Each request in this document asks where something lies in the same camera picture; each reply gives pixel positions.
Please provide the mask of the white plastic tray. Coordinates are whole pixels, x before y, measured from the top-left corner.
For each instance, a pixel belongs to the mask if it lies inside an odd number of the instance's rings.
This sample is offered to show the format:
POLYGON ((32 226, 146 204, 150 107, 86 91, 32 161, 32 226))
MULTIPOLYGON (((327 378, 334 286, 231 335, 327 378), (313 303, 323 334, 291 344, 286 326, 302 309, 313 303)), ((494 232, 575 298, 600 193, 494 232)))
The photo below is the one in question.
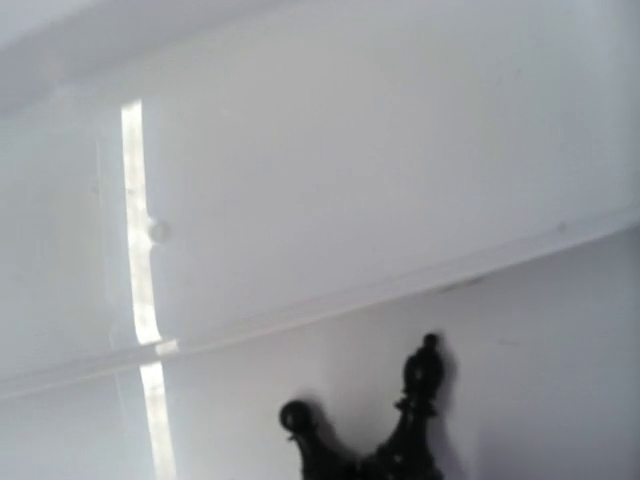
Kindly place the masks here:
POLYGON ((1 475, 639 475, 635 1, 5 1, 1 475))

